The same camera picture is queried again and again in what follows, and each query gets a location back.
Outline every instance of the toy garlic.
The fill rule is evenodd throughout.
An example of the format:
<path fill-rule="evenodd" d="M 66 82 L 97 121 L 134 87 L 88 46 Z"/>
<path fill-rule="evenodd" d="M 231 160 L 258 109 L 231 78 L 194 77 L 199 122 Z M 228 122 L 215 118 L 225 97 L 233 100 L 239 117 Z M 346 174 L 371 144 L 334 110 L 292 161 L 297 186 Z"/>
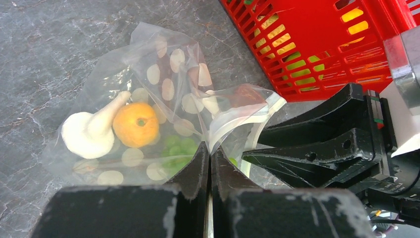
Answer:
<path fill-rule="evenodd" d="M 80 112 L 69 116 L 61 128 L 61 137 L 68 150 L 85 159 L 106 155 L 115 139 L 112 120 L 130 96 L 130 92 L 123 91 L 95 114 Z"/>

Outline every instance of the red basket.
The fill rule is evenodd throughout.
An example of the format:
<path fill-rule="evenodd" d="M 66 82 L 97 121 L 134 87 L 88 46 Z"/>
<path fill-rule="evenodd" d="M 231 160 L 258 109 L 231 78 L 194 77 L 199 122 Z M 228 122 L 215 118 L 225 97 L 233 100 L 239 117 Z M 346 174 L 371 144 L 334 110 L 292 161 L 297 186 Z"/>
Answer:
<path fill-rule="evenodd" d="M 220 1 L 289 102 L 328 99 L 349 82 L 382 91 L 392 80 L 383 40 L 416 26 L 405 0 Z"/>
<path fill-rule="evenodd" d="M 410 8 L 411 14 L 417 25 L 420 24 L 420 0 L 407 0 L 407 5 Z"/>

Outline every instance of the toy orange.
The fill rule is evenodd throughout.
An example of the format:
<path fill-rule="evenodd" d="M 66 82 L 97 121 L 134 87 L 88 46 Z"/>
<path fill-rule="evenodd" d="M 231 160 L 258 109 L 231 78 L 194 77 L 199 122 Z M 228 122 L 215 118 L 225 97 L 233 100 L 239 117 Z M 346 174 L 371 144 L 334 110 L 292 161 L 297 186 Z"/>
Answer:
<path fill-rule="evenodd" d="M 146 103 L 132 103 L 120 108 L 112 127 L 121 142 L 132 148 L 148 145 L 159 134 L 158 118 Z"/>

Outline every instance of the plastic bag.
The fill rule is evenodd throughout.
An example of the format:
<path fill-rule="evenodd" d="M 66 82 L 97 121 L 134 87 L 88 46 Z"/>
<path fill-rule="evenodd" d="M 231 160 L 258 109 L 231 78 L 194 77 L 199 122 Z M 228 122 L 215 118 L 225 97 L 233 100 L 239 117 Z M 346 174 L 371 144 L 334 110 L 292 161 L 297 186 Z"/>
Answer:
<path fill-rule="evenodd" d="M 41 162 L 71 184 L 163 183 L 201 141 L 238 161 L 284 104 L 249 84 L 214 91 L 197 42 L 140 23 L 129 46 L 99 58 Z"/>

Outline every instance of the gray marble countertop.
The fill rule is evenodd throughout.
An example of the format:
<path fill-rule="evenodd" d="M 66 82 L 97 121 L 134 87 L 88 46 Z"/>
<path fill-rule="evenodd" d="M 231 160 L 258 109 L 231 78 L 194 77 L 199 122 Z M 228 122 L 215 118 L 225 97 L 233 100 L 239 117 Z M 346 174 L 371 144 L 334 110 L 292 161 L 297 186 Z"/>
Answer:
<path fill-rule="evenodd" d="M 0 238 L 30 236 L 49 198 L 69 185 L 43 168 L 40 154 L 98 57 L 128 45 L 141 21 L 197 40 L 216 89 L 271 88 L 217 0 L 2 1 Z M 273 122 L 317 104 L 288 104 Z"/>

